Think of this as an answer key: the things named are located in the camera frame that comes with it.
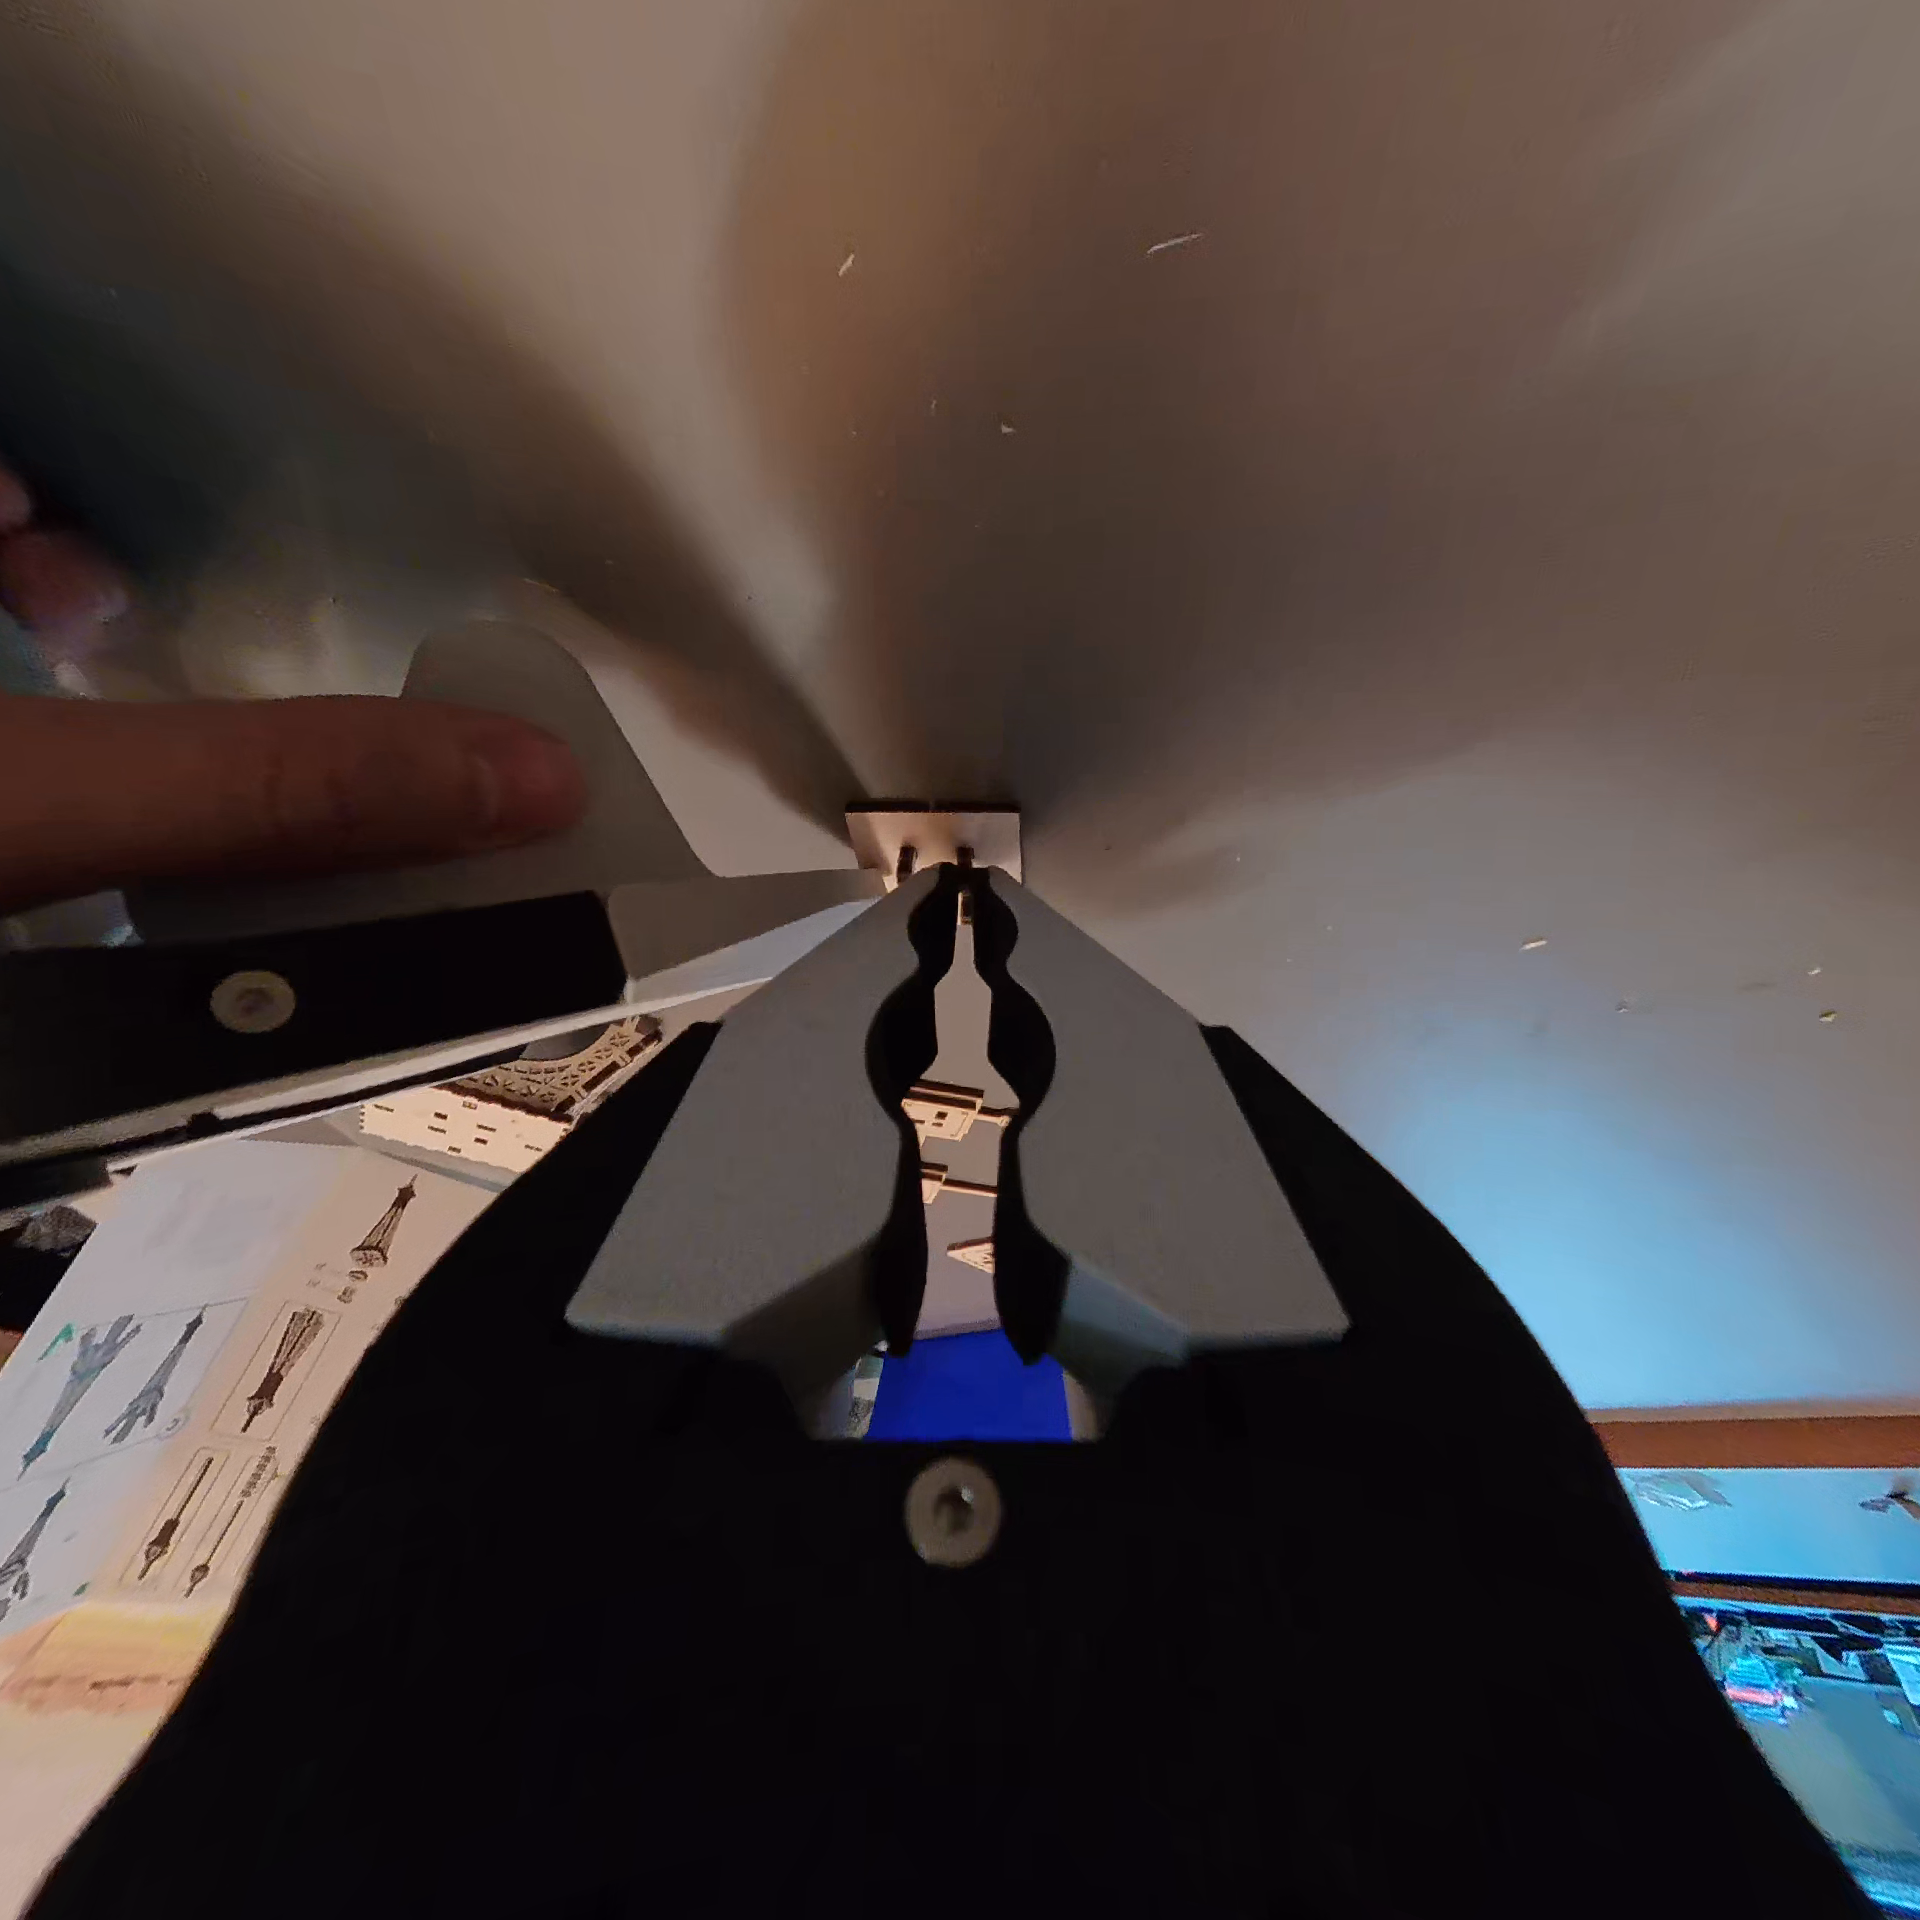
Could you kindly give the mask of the wooden lattice tower base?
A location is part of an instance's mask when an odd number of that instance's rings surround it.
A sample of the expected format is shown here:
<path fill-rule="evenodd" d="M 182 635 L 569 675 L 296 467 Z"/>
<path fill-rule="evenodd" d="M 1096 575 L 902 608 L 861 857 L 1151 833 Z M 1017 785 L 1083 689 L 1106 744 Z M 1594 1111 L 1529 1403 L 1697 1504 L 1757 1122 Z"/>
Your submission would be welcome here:
<path fill-rule="evenodd" d="M 435 1087 L 366 1100 L 359 1130 L 391 1146 L 520 1172 L 630 1083 L 661 1045 L 661 1019 L 632 1016 Z"/>

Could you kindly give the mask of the paper instruction leaflet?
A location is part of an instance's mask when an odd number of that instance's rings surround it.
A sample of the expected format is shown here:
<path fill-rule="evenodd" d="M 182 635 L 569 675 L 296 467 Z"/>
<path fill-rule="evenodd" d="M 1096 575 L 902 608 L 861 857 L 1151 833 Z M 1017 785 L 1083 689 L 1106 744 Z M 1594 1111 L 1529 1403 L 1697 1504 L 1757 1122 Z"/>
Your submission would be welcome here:
<path fill-rule="evenodd" d="M 346 1146 L 157 1159 L 3 1361 L 3 1916 L 201 1669 L 359 1361 L 496 1200 Z"/>

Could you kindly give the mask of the blue plastic bin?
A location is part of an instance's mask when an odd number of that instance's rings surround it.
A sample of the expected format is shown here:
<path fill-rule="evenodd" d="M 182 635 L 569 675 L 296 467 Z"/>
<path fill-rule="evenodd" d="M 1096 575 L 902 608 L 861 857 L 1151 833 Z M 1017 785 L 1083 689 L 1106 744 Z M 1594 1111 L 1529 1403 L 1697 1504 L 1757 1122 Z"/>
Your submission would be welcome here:
<path fill-rule="evenodd" d="M 999 1329 L 921 1337 L 879 1365 L 866 1439 L 886 1445 L 1072 1440 L 1064 1371 L 1022 1361 Z"/>

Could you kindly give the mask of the brown wooden board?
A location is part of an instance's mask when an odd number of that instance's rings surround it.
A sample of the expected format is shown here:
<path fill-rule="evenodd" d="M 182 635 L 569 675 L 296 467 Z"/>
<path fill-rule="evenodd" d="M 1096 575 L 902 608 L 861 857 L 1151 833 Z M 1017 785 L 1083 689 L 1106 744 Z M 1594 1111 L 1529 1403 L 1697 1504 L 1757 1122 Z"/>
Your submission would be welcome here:
<path fill-rule="evenodd" d="M 1914 1412 L 1645 1417 L 1593 1412 L 1624 1472 L 1914 1472 Z"/>

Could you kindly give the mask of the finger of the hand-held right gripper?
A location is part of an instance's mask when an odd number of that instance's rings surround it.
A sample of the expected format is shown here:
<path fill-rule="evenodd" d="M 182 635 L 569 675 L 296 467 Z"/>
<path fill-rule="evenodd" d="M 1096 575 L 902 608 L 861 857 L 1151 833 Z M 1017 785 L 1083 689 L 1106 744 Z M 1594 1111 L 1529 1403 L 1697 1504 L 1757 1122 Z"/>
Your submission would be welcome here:
<path fill-rule="evenodd" d="M 675 967 L 597 1001 L 554 970 L 458 992 L 359 965 L 242 970 L 240 997 L 274 1019 L 250 1028 L 223 1019 L 230 967 L 3 965 L 3 1186 L 97 1189 L 115 1164 L 447 1081 L 773 975 Z"/>
<path fill-rule="evenodd" d="M 474 620 L 423 641 L 398 709 L 417 719 L 426 705 L 506 715 L 554 737 L 582 769 L 582 819 L 535 847 L 435 867 L 136 885 L 139 940 L 238 943 L 585 893 L 607 909 L 629 979 L 642 984 L 791 928 L 805 952 L 879 899 L 873 871 L 707 871 L 587 671 L 535 629 Z"/>

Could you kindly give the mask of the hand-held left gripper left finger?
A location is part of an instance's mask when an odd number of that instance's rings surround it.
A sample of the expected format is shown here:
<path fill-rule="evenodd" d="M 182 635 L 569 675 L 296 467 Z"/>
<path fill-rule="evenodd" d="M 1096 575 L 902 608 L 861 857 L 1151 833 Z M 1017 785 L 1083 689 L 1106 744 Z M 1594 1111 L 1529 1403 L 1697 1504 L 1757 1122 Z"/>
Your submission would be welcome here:
<path fill-rule="evenodd" d="M 902 880 L 734 1008 L 566 1324 L 752 1363 L 801 1424 L 861 1356 L 909 1347 L 927 1237 L 905 1097 L 936 1047 L 963 869 Z"/>

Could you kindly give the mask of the person's right hand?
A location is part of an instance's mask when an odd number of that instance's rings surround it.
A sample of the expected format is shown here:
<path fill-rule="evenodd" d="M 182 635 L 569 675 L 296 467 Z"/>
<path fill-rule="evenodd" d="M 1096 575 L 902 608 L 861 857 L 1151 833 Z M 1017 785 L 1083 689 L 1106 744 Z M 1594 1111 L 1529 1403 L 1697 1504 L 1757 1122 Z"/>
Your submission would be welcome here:
<path fill-rule="evenodd" d="M 115 703 L 80 668 L 122 572 L 1 469 L 3 915 L 167 880 L 373 874 L 574 828 L 574 751 L 512 715 L 381 697 Z"/>

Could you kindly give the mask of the wooden four-square frame piece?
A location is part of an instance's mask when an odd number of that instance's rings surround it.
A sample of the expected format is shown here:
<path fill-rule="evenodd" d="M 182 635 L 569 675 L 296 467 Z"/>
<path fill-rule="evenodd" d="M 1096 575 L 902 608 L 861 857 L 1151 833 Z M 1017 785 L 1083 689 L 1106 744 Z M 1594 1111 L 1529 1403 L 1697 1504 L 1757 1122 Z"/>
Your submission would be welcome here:
<path fill-rule="evenodd" d="M 1017 1106 L 997 1105 L 979 1088 L 923 1079 L 905 1092 L 902 1116 L 918 1141 L 923 1210 L 962 1208 L 982 1220 L 979 1232 L 949 1240 L 939 1251 L 949 1261 L 992 1279 L 992 1208 L 999 1200 L 1000 1147 Z"/>

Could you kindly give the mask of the lit computer screen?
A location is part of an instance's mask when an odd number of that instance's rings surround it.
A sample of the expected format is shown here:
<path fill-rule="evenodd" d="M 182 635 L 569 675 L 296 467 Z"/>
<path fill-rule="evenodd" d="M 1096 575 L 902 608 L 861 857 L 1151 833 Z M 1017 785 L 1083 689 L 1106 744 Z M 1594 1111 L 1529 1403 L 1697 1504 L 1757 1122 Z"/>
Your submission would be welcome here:
<path fill-rule="evenodd" d="M 1699 1663 L 1880 1916 L 1918 1916 L 1913 1616 L 1680 1596 Z"/>

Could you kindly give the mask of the small square wooden plate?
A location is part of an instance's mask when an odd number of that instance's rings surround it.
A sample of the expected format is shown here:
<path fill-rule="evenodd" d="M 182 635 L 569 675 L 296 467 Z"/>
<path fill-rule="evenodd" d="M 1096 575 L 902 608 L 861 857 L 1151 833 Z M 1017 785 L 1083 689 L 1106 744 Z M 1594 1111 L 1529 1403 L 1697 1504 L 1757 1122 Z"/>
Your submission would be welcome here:
<path fill-rule="evenodd" d="M 845 815 L 854 874 L 840 874 L 840 899 L 866 903 L 942 867 L 999 869 L 1022 879 L 1022 815 L 1008 805 L 953 801 L 861 803 Z"/>

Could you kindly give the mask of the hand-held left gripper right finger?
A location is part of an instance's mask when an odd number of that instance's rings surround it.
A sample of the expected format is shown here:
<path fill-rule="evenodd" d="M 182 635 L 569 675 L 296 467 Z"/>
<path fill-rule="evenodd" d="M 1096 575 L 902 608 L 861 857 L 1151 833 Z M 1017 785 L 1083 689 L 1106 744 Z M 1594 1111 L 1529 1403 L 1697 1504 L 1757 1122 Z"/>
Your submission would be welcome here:
<path fill-rule="evenodd" d="M 1000 871 L 963 871 L 999 1151 L 994 1300 L 1056 1361 L 1077 1439 L 1139 1376 L 1339 1343 L 1350 1316 L 1218 1066 L 1174 999 Z"/>

